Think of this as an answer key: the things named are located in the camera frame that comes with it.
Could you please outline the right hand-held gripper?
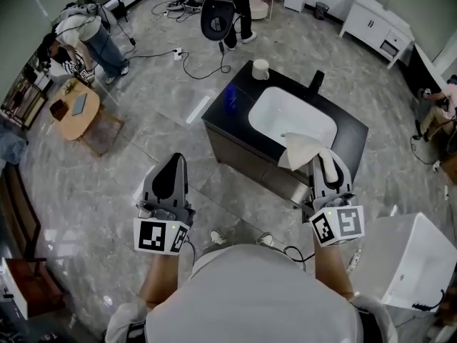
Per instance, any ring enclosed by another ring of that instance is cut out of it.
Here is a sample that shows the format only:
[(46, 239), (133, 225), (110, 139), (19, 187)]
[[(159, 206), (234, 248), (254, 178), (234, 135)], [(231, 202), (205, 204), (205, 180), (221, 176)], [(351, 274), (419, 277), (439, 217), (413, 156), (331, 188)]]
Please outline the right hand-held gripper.
[(303, 223), (310, 224), (321, 247), (345, 244), (365, 235), (363, 206), (352, 192), (351, 173), (335, 152), (333, 162), (338, 179), (332, 189), (326, 184), (320, 158), (312, 159), (310, 182), (314, 200), (302, 205)]

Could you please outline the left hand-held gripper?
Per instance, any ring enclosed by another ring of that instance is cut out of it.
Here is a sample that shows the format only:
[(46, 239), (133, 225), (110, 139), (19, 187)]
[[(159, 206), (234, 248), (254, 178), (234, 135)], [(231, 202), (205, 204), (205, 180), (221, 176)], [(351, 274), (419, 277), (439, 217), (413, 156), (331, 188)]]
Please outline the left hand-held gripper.
[(134, 219), (136, 251), (180, 254), (196, 213), (186, 206), (188, 191), (187, 163), (181, 153), (169, 155), (146, 175), (144, 201), (139, 203), (139, 215)]

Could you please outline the white terry cloth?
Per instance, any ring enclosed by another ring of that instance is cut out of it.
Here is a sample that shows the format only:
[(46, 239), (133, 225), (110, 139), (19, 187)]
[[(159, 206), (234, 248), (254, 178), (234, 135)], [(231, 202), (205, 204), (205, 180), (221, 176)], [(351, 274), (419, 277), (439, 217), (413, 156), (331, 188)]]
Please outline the white terry cloth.
[(323, 161), (323, 172), (327, 182), (338, 181), (336, 165), (333, 162), (333, 152), (322, 141), (293, 132), (286, 132), (281, 136), (286, 141), (286, 150), (278, 161), (278, 167), (296, 171), (317, 156)]

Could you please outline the person's right forearm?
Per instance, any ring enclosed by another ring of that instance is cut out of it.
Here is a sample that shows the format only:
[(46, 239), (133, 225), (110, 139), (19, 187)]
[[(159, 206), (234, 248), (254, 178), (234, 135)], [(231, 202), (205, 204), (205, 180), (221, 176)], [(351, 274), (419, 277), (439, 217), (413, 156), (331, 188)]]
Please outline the person's right forearm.
[(343, 264), (338, 246), (322, 247), (313, 237), (315, 275), (329, 289), (346, 298), (354, 298), (353, 287)]

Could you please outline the white floor tape strip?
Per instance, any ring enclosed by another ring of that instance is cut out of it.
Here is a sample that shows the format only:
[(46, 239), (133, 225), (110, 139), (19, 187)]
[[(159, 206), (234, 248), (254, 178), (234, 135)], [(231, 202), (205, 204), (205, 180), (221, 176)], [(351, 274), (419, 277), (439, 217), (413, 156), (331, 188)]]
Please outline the white floor tape strip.
[(206, 108), (207, 104), (210, 102), (211, 97), (205, 96), (191, 111), (191, 113), (186, 118), (185, 123), (190, 125), (194, 122), (195, 119), (199, 118), (201, 112)]

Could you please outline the white rectangular ceramic basin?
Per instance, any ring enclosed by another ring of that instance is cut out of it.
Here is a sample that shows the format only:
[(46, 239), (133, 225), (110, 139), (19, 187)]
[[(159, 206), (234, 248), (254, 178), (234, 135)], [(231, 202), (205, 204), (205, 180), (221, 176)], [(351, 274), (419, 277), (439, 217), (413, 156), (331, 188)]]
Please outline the white rectangular ceramic basin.
[(385, 305), (435, 312), (457, 265), (457, 248), (423, 213), (382, 217), (364, 237), (349, 277)]

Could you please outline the black faucet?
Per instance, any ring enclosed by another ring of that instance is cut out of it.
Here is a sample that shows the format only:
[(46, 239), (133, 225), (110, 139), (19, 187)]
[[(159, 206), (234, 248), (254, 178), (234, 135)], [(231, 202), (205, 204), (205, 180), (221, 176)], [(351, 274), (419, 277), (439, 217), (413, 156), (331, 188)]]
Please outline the black faucet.
[(309, 87), (308, 87), (308, 93), (310, 95), (316, 95), (319, 91), (319, 89), (321, 88), (321, 85), (323, 83), (323, 79), (325, 77), (325, 74), (320, 71), (320, 70), (317, 70), (316, 73), (314, 74), (312, 80), (311, 80), (311, 83), (309, 84)]

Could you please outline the light wooden coffee table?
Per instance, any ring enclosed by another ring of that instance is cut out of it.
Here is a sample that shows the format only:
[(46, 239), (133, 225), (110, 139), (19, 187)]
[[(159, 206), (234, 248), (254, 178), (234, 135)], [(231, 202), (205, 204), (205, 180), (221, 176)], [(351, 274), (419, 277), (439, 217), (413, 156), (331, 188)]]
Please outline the light wooden coffee table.
[[(64, 95), (61, 88), (51, 100), (52, 105), (56, 100), (62, 99), (69, 107), (67, 114), (61, 121), (57, 121), (53, 118), (56, 121), (56, 125), (59, 128), (61, 135), (65, 138), (65, 140), (77, 141), (78, 143), (83, 144), (93, 156), (102, 157), (104, 153), (87, 142), (85, 139), (86, 133), (90, 130), (92, 124), (98, 117), (118, 124), (119, 129), (116, 134), (119, 134), (120, 130), (124, 126), (124, 121), (107, 112), (104, 105), (101, 103), (99, 95), (91, 87), (83, 84), (81, 81), (79, 81), (74, 90), (67, 95)], [(79, 95), (84, 93), (87, 93), (87, 96), (83, 112), (79, 115), (72, 116), (71, 113), (74, 101)]]

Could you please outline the person's white shirt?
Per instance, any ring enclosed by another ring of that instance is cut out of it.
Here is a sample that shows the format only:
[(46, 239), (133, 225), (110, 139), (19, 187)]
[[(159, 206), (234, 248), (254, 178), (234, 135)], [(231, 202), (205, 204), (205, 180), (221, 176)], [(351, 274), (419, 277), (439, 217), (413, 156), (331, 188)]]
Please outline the person's white shirt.
[(279, 250), (215, 246), (162, 304), (122, 304), (105, 343), (398, 343), (376, 298), (346, 298)]

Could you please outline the small brown box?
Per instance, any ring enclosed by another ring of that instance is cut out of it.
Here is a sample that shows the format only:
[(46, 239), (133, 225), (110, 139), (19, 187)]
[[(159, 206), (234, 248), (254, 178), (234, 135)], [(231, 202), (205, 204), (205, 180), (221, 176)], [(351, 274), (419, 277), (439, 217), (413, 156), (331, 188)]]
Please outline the small brown box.
[(58, 99), (49, 107), (49, 110), (55, 120), (61, 121), (67, 114), (69, 107), (65, 101)]

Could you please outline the white mug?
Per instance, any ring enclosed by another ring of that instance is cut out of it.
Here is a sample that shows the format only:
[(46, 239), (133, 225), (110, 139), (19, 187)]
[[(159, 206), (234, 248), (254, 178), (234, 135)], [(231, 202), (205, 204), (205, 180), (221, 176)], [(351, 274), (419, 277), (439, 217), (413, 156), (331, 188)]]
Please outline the white mug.
[(253, 61), (251, 75), (255, 80), (263, 81), (269, 79), (269, 63), (265, 59)]

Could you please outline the white vanity unit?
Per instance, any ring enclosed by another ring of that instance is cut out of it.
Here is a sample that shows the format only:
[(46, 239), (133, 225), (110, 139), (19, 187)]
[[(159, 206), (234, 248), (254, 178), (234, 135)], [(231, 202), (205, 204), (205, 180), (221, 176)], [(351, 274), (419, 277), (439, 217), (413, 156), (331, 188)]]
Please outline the white vanity unit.
[(356, 37), (388, 59), (388, 69), (415, 41), (410, 25), (376, 0), (352, 0), (339, 36)]

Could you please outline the dark shelf rack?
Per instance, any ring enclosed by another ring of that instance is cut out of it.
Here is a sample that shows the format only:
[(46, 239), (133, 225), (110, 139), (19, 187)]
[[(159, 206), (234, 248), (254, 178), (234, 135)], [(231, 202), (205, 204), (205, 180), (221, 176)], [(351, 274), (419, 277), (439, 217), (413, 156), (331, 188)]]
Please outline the dark shelf rack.
[(29, 130), (48, 100), (51, 80), (26, 64), (0, 105), (0, 114), (23, 130)]

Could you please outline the round white side table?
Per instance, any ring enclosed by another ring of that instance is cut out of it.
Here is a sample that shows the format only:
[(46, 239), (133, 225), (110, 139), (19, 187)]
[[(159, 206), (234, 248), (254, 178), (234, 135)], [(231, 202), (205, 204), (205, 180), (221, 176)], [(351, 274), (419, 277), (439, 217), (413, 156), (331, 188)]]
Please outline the round white side table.
[(270, 21), (274, 0), (249, 0), (253, 20)]

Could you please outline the grey roller blind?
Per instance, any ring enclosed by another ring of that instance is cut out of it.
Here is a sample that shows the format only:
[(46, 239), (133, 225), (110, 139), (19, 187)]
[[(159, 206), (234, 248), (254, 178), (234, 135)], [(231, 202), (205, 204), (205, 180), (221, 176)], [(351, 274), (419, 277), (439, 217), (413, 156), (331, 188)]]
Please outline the grey roller blind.
[(457, 31), (457, 0), (377, 0), (409, 24), (415, 42), (433, 61)]

